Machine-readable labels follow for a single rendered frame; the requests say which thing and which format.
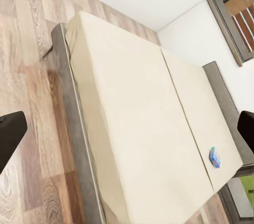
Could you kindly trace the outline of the board game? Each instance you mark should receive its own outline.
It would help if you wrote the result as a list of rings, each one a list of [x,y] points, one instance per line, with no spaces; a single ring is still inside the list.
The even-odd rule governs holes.
[[[216,168],[220,168],[221,156],[215,146],[211,148],[210,159],[212,160]]]

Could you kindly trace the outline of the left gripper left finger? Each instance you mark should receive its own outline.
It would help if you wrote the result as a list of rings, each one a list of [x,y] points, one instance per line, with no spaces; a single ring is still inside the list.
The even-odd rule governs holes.
[[[27,130],[27,122],[23,111],[17,111],[0,117],[0,174],[11,159]]]

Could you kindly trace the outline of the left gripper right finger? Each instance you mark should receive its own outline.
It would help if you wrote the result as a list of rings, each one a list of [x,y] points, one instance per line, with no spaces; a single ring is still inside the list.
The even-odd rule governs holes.
[[[241,111],[237,129],[254,153],[254,113]]]

